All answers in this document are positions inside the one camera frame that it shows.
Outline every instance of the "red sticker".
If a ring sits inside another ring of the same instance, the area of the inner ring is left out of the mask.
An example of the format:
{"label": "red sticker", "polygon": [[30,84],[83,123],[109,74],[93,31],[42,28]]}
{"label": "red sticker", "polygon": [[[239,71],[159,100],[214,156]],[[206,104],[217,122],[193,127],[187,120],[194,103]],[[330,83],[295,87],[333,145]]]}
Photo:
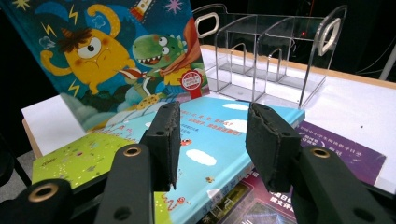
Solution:
{"label": "red sticker", "polygon": [[201,94],[202,75],[199,72],[195,70],[190,70],[186,72],[181,76],[180,83],[183,89],[190,93],[191,99],[195,99],[202,96]]}

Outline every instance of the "cable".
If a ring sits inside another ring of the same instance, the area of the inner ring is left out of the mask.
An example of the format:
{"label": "cable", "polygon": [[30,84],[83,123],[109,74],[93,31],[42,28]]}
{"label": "cable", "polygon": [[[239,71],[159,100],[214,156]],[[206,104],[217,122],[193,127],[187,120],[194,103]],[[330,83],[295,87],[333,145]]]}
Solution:
{"label": "cable", "polygon": [[372,64],[370,64],[369,66],[367,66],[366,68],[361,69],[360,71],[357,71],[355,74],[356,75],[363,75],[363,74],[367,74],[367,73],[362,73],[364,70],[369,69],[370,67],[372,67],[374,64],[376,64],[381,58],[382,56],[384,56],[384,54],[387,52],[387,50],[390,48],[390,46],[393,46],[393,41],[396,39],[396,36],[393,37],[392,41],[390,42],[390,44],[388,45],[388,47],[384,50],[384,52],[381,54],[381,56],[379,56],[375,62],[373,62]]}
{"label": "cable", "polygon": [[310,17],[312,16],[312,11],[314,10],[314,4],[315,4],[315,0],[312,0],[311,9],[309,10],[309,16]]}
{"label": "cable", "polygon": [[384,69],[379,69],[379,70],[372,71],[372,72],[359,73],[359,74],[357,74],[357,75],[367,75],[367,74],[372,74],[372,73],[378,73],[378,72],[382,72],[383,70],[384,70]]}

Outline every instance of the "colorful book cover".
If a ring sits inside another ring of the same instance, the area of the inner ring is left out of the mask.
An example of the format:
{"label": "colorful book cover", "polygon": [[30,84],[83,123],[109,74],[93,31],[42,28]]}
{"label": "colorful book cover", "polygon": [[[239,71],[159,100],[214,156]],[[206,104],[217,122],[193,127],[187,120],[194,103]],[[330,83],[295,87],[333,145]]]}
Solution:
{"label": "colorful book cover", "polygon": [[297,223],[290,195],[269,192],[253,169],[198,224]]}
{"label": "colorful book cover", "polygon": [[[302,147],[320,146],[334,151],[360,180],[374,185],[386,157],[368,147],[345,139],[307,121],[296,131]],[[296,223],[291,193],[268,192],[253,169],[198,223]]]}
{"label": "colorful book cover", "polygon": [[[252,162],[245,147],[248,107],[247,102],[210,97],[180,105],[182,142],[177,188],[154,193],[157,223],[196,223],[251,171]],[[272,108],[289,124],[304,119],[303,110]],[[155,114],[148,113],[93,133],[109,135],[109,141],[115,144],[139,142]],[[115,148],[105,148],[105,142],[90,135],[35,160],[33,182],[60,177],[73,180],[75,188],[87,178],[108,170],[107,161],[114,157]]]}
{"label": "colorful book cover", "polygon": [[86,131],[114,124],[120,111],[209,94],[188,0],[4,0],[0,8]]}

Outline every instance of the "organizer handle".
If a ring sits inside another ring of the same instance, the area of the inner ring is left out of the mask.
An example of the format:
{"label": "organizer handle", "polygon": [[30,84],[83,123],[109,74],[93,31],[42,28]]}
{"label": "organizer handle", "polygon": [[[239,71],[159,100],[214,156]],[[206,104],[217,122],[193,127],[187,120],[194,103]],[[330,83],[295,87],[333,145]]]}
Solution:
{"label": "organizer handle", "polygon": [[[207,19],[210,19],[210,18],[215,18],[215,20],[216,20],[215,27],[212,30],[209,30],[209,31],[207,31],[207,32],[205,32],[203,34],[200,34],[199,31],[198,31],[199,23],[201,21],[204,21],[204,20],[207,20]],[[211,13],[208,13],[208,14],[206,14],[204,16],[198,17],[195,20],[195,28],[197,29],[198,38],[204,38],[204,37],[207,37],[209,35],[213,35],[219,29],[219,15],[217,13],[215,13],[215,12],[211,12]]]}
{"label": "organizer handle", "polygon": [[[329,50],[329,48],[334,44],[335,38],[337,37],[338,32],[340,30],[340,24],[341,24],[341,20],[340,18],[337,18],[331,23],[329,23],[324,29],[322,36],[320,37],[319,40],[319,46],[318,46],[319,56],[323,56],[327,52],[327,50]],[[331,30],[332,30],[332,36],[325,45],[325,39]]]}

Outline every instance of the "purple book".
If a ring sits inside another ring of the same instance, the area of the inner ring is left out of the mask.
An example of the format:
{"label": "purple book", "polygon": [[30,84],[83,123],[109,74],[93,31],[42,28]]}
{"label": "purple book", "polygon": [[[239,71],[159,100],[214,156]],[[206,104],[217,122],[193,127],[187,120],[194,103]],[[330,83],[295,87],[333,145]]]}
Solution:
{"label": "purple book", "polygon": [[375,184],[385,155],[306,121],[296,131],[302,137],[302,147],[314,145],[334,151],[360,181]]}

